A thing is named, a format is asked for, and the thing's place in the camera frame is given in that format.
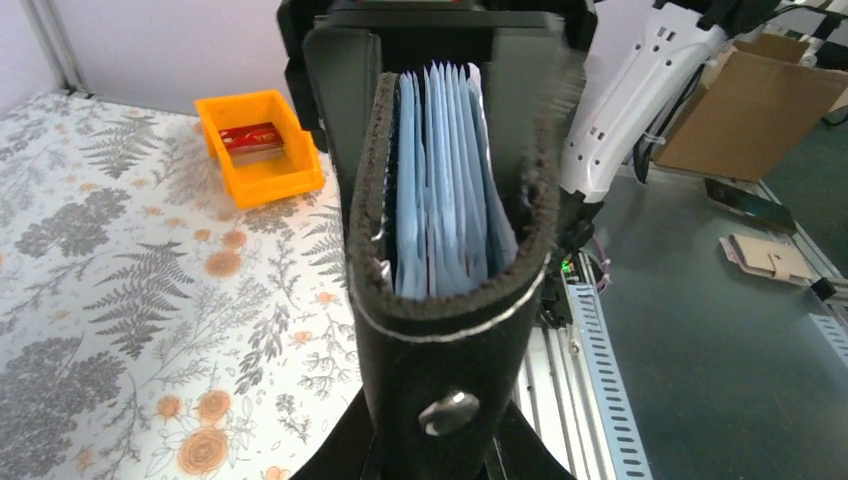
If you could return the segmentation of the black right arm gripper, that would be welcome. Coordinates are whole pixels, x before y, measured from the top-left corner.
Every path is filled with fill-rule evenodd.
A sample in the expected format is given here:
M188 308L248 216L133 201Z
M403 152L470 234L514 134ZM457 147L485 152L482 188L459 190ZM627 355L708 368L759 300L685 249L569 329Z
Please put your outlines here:
M564 21L563 35L499 29L494 37L497 28L534 28L547 16ZM382 71L375 34L388 36L384 59L394 71L492 57L484 90L493 164L522 166L546 153L558 166L598 14L593 1L282 1L276 21L301 128L329 151L348 219Z

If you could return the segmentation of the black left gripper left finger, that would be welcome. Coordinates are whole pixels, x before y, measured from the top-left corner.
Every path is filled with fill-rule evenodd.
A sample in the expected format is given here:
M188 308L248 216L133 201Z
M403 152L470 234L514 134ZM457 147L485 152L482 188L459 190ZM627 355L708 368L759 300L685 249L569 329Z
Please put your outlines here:
M353 398L318 450L292 480L381 478L381 451L363 390Z

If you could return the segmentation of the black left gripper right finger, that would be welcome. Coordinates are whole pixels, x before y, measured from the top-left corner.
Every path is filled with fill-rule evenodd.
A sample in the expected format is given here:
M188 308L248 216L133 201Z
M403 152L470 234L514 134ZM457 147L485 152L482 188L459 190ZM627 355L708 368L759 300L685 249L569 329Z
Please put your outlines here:
M490 480L574 480L510 401L486 454Z

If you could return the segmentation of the black leather card holder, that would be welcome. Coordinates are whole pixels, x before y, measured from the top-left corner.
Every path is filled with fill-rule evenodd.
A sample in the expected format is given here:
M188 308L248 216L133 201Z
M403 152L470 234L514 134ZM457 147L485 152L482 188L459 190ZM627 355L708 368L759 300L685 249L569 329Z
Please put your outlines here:
M363 392L381 451L380 479L487 479L492 446L538 316L557 224L556 167L520 167L516 261L467 294L406 300L377 267L377 225L400 78L380 77L348 239Z

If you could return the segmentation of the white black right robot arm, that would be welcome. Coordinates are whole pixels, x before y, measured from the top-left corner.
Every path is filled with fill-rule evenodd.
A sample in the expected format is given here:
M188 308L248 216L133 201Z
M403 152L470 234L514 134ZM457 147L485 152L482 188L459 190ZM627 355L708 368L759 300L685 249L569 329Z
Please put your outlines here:
M513 391L563 262L687 85L786 1L283 1L339 187L360 391L300 479L569 479Z

